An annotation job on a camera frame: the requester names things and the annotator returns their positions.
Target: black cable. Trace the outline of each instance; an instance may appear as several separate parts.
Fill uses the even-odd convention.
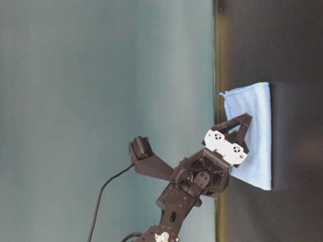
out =
[[[111,177],[109,180],[107,180],[104,185],[101,187],[100,192],[99,192],[99,196],[97,197],[97,201],[96,201],[96,206],[95,206],[95,210],[94,210],[94,216],[93,216],[93,220],[92,220],[92,225],[90,228],[90,233],[89,233],[89,239],[87,240],[87,242],[91,242],[92,240],[92,235],[93,235],[93,231],[94,231],[94,227],[95,227],[95,222],[96,222],[96,217],[97,217],[97,211],[99,209],[99,205],[100,205],[100,200],[102,197],[102,192],[104,190],[104,188],[109,184],[109,182],[111,182],[114,178],[117,178],[118,176],[122,175],[123,173],[125,173],[127,170],[129,170],[131,167],[133,166],[130,165],[127,169],[121,171],[120,173],[114,175],[113,177]]]
[[[132,237],[140,237],[142,235],[142,233],[131,233],[130,235],[126,236],[121,242],[126,242],[128,239],[132,238]]]

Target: teal backdrop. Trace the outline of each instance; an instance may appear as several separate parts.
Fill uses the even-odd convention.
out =
[[[137,135],[171,166],[202,148],[211,50],[211,0],[0,0],[1,241],[86,241]],[[158,223],[166,185],[111,183],[93,241]],[[203,198],[181,240],[213,241],[213,214]]]

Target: white bracket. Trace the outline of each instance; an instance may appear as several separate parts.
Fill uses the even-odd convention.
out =
[[[247,157],[247,154],[243,152],[243,148],[240,145],[236,143],[231,144],[219,131],[209,130],[205,135],[204,141],[207,149],[222,155],[223,160],[231,166],[240,165]]]

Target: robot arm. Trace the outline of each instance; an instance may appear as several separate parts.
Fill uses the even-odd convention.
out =
[[[148,138],[137,137],[129,143],[135,171],[169,181],[158,198],[161,219],[136,242],[178,242],[183,221],[194,206],[201,206],[201,195],[217,198],[229,183],[230,166],[239,166],[247,156],[244,142],[251,116],[243,114],[213,126],[206,134],[204,149],[184,158],[172,169],[155,155]],[[238,131],[229,130],[240,125]]]

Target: blue towel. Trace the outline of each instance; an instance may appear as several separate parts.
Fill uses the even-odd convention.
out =
[[[268,82],[260,82],[220,93],[225,100],[227,119],[244,113],[252,116],[245,137],[249,154],[231,175],[255,187],[272,189],[272,124],[271,98]]]

